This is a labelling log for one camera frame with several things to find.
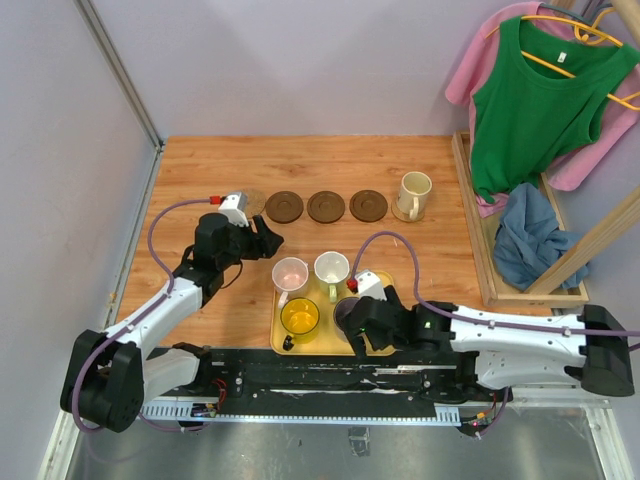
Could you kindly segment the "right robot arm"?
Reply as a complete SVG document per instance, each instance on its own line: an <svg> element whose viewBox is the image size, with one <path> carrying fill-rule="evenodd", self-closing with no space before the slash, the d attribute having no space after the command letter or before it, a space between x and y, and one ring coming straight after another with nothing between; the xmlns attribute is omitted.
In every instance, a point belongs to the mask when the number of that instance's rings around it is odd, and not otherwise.
<svg viewBox="0 0 640 480"><path fill-rule="evenodd" d="M525 385L578 385L607 397L629 397L635 386L626 332L601 306L579 314L496 314L448 302L411 308L393 287L376 299L360 296L338 315L355 355L393 347L456 356L455 392L474 400L487 390Z"/></svg>

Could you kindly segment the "cream cup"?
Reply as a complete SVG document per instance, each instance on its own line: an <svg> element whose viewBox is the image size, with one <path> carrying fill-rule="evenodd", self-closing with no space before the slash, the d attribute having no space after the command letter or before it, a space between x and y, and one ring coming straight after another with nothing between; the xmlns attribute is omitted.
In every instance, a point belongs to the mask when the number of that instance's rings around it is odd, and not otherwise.
<svg viewBox="0 0 640 480"><path fill-rule="evenodd" d="M412 171L402 177L395 206L408 221L417 221L424 215L432 186L431 178L422 172Z"/></svg>

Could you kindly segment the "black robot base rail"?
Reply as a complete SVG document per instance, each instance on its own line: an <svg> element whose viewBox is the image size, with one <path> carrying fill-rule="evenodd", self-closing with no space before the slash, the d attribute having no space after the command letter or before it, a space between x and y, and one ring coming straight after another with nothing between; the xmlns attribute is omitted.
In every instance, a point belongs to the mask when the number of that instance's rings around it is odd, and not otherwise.
<svg viewBox="0 0 640 480"><path fill-rule="evenodd" d="M397 352L365 359L281 356L262 349L213 349L210 376L147 402L149 420L185 427L214 421L452 425L475 432L512 400L482 387L473 354Z"/></svg>

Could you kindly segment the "brown coaster bottom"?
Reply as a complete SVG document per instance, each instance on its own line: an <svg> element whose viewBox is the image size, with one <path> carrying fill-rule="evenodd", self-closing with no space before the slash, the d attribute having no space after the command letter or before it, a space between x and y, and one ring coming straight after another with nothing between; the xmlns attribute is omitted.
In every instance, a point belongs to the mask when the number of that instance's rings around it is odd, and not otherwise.
<svg viewBox="0 0 640 480"><path fill-rule="evenodd" d="M342 218L344 212L343 198L333 191L317 192L307 202L307 213L318 223L334 223Z"/></svg>

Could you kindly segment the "brown coaster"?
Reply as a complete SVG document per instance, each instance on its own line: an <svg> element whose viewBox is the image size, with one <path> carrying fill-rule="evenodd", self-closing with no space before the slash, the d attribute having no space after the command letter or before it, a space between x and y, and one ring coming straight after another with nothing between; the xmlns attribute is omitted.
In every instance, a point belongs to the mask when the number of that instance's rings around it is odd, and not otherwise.
<svg viewBox="0 0 640 480"><path fill-rule="evenodd" d="M307 213L318 223L334 223L342 218L344 212L343 198L333 191L317 192L307 202Z"/></svg>
<svg viewBox="0 0 640 480"><path fill-rule="evenodd" d="M297 220L304 211L301 197L292 191L279 191L266 202L266 214L274 222L288 224Z"/></svg>
<svg viewBox="0 0 640 480"><path fill-rule="evenodd" d="M378 191L360 190L351 197L349 209L357 220L373 223L385 217L388 203Z"/></svg>

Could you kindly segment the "light wooden coaster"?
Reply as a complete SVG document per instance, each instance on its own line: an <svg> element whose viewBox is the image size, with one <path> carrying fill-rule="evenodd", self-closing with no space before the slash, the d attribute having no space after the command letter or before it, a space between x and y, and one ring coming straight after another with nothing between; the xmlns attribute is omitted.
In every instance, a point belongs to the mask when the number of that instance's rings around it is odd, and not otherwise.
<svg viewBox="0 0 640 480"><path fill-rule="evenodd" d="M396 200L393 200L392 203L391 203L391 211L392 211L393 215L397 219L399 219L399 220L401 220L403 222L406 222L406 223L413 223L413 222L421 221L425 216L425 210L422 210L422 211L420 211L418 213L418 215L414 219L412 219L408 214L405 214L404 212L402 212L399 209Z"/></svg>

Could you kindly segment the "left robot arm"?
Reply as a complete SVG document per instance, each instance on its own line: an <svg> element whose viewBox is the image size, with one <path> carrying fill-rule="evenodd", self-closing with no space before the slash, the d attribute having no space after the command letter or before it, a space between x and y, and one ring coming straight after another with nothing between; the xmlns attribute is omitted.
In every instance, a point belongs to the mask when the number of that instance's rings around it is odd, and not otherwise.
<svg viewBox="0 0 640 480"><path fill-rule="evenodd" d="M235 225L222 213L200 217L194 242L167 283L130 317L109 329L86 330L74 342L61 408L85 433L126 430L142 407L174 388L207 393L214 383L211 353L178 343L153 350L168 333L201 310L224 286L224 273L246 261L272 258L284 239L256 215Z"/></svg>

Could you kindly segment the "brown coaster top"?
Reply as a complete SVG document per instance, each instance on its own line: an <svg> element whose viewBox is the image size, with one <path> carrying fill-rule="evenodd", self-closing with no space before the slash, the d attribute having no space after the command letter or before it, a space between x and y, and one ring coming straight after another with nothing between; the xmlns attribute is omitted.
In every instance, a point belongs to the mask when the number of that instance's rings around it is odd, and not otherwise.
<svg viewBox="0 0 640 480"><path fill-rule="evenodd" d="M378 191L360 190L351 197L349 209L357 220L373 223L385 217L388 203Z"/></svg>

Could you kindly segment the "woven rattan coaster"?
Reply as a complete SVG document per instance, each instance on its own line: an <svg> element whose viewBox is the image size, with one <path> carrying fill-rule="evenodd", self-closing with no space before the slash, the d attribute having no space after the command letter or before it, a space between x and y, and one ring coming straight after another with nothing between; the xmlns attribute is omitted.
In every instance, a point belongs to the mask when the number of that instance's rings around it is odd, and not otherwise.
<svg viewBox="0 0 640 480"><path fill-rule="evenodd" d="M266 206L266 195L262 191L254 188L243 189L242 193L247 197L244 209L245 215L248 218L260 215Z"/></svg>

